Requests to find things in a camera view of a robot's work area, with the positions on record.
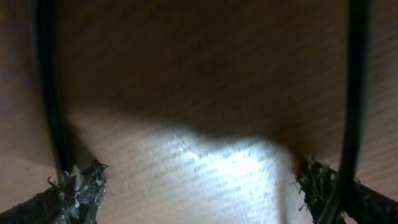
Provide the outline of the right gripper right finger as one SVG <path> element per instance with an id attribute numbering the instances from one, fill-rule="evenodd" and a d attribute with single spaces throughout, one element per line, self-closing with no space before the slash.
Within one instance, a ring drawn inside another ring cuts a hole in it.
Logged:
<path id="1" fill-rule="evenodd" d="M 397 202 L 355 180 L 351 187 L 336 190 L 338 172 L 313 159 L 302 161 L 298 167 L 299 192 L 304 193 L 304 205 L 314 223 L 318 223 L 326 206 L 333 202 L 340 209 L 336 223 L 345 223 L 345 215 L 359 224 L 397 224 Z"/>

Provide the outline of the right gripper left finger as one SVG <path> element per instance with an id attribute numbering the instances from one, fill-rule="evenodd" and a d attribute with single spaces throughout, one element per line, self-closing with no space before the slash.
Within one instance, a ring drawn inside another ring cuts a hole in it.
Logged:
<path id="1" fill-rule="evenodd" d="M 106 194 L 106 173 L 109 166 L 94 160 L 74 174 L 65 172 L 59 183 L 1 213 L 2 224 L 96 223 L 96 215 Z"/>

